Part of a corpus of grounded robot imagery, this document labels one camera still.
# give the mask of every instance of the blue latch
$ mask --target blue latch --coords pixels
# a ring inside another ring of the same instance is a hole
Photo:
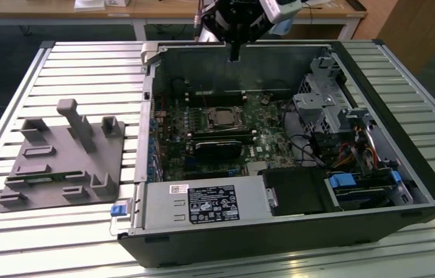
[[[399,183],[403,180],[398,171],[390,172],[390,175],[393,176],[395,183]]]
[[[329,182],[333,188],[357,185],[354,175],[351,174],[334,174],[333,177],[329,178]]]
[[[115,204],[111,208],[111,216],[126,216],[129,214],[129,205],[127,204]]]

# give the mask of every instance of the motherboard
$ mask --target motherboard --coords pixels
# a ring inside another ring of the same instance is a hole
[[[165,181],[257,175],[295,165],[281,125],[285,101],[267,92],[237,94],[239,101],[233,96],[215,101],[202,92],[198,101],[175,100],[166,109],[158,105]],[[226,102],[239,105],[215,106]]]

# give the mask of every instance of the metal table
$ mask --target metal table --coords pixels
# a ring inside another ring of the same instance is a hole
[[[386,46],[345,42],[359,67],[435,170],[435,100]],[[129,126],[120,199],[134,194],[143,88],[142,42],[59,42],[36,54],[0,120],[0,191],[28,117],[64,125],[55,105],[75,98],[90,122],[116,115]],[[363,106],[362,99],[354,94]],[[110,232],[110,204],[0,214],[0,276],[429,277],[435,275],[435,220],[377,243],[307,250],[169,269],[145,269]],[[119,228],[129,222],[118,223]]]

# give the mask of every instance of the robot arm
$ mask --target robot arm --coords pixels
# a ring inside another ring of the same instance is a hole
[[[293,18],[307,0],[215,0],[201,11],[203,27],[227,43],[230,61],[241,46],[257,41],[273,26]]]

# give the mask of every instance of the metal bracket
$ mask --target metal bracket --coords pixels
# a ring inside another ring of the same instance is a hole
[[[146,42],[142,45],[141,58],[142,64],[149,65],[157,59],[159,55],[159,43],[158,42]]]

